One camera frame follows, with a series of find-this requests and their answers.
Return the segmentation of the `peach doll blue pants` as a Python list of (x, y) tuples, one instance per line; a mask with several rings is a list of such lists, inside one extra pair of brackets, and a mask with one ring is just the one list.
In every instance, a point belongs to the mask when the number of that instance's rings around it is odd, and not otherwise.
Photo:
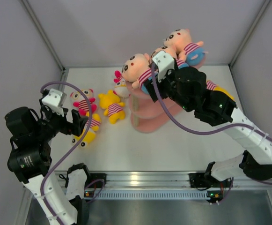
[(144, 82), (152, 79), (149, 59), (147, 53), (137, 53), (127, 60), (122, 67), (123, 78), (132, 84), (133, 89), (141, 89), (146, 94), (148, 94), (148, 91)]
[(149, 63), (152, 63), (152, 58), (160, 51), (164, 51), (164, 52), (170, 54), (176, 60), (176, 62), (185, 62), (185, 59), (179, 59), (177, 57), (175, 48), (173, 48), (172, 46), (164, 45), (164, 46), (156, 48), (152, 52), (152, 54), (150, 55)]
[(206, 50), (203, 41), (193, 42), (188, 29), (177, 29), (171, 32), (163, 41), (164, 45), (175, 49), (178, 58), (194, 67), (204, 62)]

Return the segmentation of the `yellow bear striped shirt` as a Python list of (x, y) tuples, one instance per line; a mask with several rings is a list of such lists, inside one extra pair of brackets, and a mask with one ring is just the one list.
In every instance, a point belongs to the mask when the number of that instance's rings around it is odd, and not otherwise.
[(98, 98), (99, 106), (104, 110), (103, 115), (108, 117), (110, 124), (125, 119), (125, 103), (121, 102), (120, 97), (113, 90), (98, 94)]
[(220, 91), (225, 93), (227, 96), (229, 96), (232, 100), (234, 100), (235, 98), (224, 88), (218, 86), (217, 84), (213, 83), (211, 80), (207, 80), (206, 81), (206, 88), (208, 90), (213, 90), (213, 91)]

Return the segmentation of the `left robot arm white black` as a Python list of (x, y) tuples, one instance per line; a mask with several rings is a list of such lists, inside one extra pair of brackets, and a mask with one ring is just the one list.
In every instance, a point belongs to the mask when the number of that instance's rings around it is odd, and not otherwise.
[(67, 121), (68, 110), (62, 107), (65, 98), (64, 92), (45, 90), (39, 100), (44, 119), (28, 107), (19, 107), (5, 116), (12, 134), (7, 167), (37, 199), (51, 225), (85, 225), (89, 209), (84, 193), (92, 181), (87, 166), (80, 163), (68, 169), (66, 192), (55, 173), (49, 172), (52, 162), (49, 141), (59, 132), (81, 135), (87, 122), (77, 110), (72, 110), (73, 121)]

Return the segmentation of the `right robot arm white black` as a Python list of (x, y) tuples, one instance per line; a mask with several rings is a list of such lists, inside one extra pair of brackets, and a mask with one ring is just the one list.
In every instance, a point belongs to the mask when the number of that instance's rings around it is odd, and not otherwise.
[(213, 127), (212, 131), (187, 132), (212, 135), (224, 132), (244, 149), (239, 156), (208, 164), (204, 181), (210, 186), (245, 175), (261, 183), (272, 179), (272, 138), (251, 122), (226, 93), (210, 86), (206, 75), (194, 67), (179, 68), (176, 63), (165, 68), (151, 63), (152, 74), (144, 82), (151, 99), (162, 102), (169, 98), (196, 119)]

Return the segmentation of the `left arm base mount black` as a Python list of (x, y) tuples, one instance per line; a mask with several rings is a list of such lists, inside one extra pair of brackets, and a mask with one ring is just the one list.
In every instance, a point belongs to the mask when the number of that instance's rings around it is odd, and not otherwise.
[(106, 183), (106, 178), (107, 178), (107, 174), (106, 173), (102, 173), (102, 172), (98, 172), (98, 173), (91, 173), (90, 176), (90, 182), (96, 181), (95, 183), (93, 183), (90, 188), (101, 188), (103, 186), (103, 182), (102, 180), (104, 180), (104, 182)]

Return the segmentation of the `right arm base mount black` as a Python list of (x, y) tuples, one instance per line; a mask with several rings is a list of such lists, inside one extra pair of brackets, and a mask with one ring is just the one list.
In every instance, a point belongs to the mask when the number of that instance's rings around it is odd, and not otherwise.
[(203, 172), (195, 172), (189, 174), (190, 186), (192, 188), (208, 188), (209, 185), (205, 180)]

